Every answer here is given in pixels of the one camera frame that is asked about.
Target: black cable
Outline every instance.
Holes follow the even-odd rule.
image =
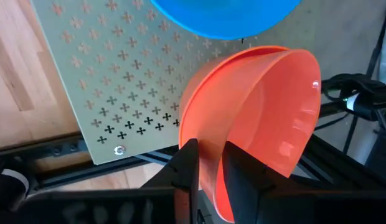
[[[323,129],[323,128],[326,128],[328,126],[332,126],[333,124],[336,124],[337,122],[342,121],[343,119],[345,119],[348,116],[349,116],[349,113],[346,113],[344,116],[342,116],[340,118],[337,118],[337,119],[335,119],[333,121],[330,121],[330,122],[327,122],[325,124],[319,125],[318,127],[315,128],[315,131]]]
[[[372,75],[374,73],[374,68],[375,68],[376,63],[379,59],[379,56],[381,53],[381,48],[382,48],[382,42],[384,40],[385,30],[386,30],[386,15],[384,18],[384,23],[382,24],[379,39],[377,40],[377,44],[375,45],[375,47],[373,49],[372,56],[371,56],[370,62],[369,62],[369,66],[367,67],[366,76],[369,78],[372,77]],[[349,131],[348,131],[347,140],[345,141],[344,148],[342,150],[344,154],[348,153],[349,145],[351,144],[352,137],[354,135],[357,120],[358,120],[358,117],[354,116],[354,119],[352,120],[351,126],[350,126]]]
[[[347,140],[345,141],[344,148],[342,149],[342,152],[344,154],[348,153],[349,146],[351,145],[352,137],[354,136],[354,131],[357,124],[357,118],[357,116],[354,116],[354,118],[352,119],[351,126],[349,127]]]

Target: wooden floor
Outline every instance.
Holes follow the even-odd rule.
[[[27,0],[0,0],[0,148],[78,131],[78,124]],[[90,160],[87,152],[37,161],[50,170]],[[63,187],[67,190],[142,186],[161,169],[148,164]]]
[[[386,0],[322,2],[315,56],[323,78],[365,72],[384,19]],[[320,133],[340,144],[345,124]],[[27,0],[0,0],[0,147],[78,131],[39,23]],[[87,153],[37,161],[40,170],[89,160]],[[150,164],[63,187],[140,187],[161,166]]]

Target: metal plate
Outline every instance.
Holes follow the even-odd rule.
[[[195,71],[255,45],[310,49],[319,10],[302,1],[242,42],[192,34],[147,0],[32,2],[95,164],[177,144],[179,100]]]

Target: screw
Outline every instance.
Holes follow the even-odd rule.
[[[117,146],[114,148],[114,154],[116,154],[117,156],[120,156],[120,155],[124,154],[125,150],[126,149],[124,146]]]
[[[54,154],[56,156],[60,155],[60,152],[61,152],[61,149],[59,149],[59,148],[54,149]]]
[[[77,150],[77,146],[75,144],[70,145],[70,151],[74,152]]]
[[[15,156],[13,159],[15,159],[17,162],[21,162],[22,161],[20,156]]]

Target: orange bowl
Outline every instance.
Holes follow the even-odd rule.
[[[199,140],[200,184],[233,222],[222,151],[231,141],[289,177],[319,115],[319,65],[307,50],[256,47],[204,65],[181,98],[179,145]]]

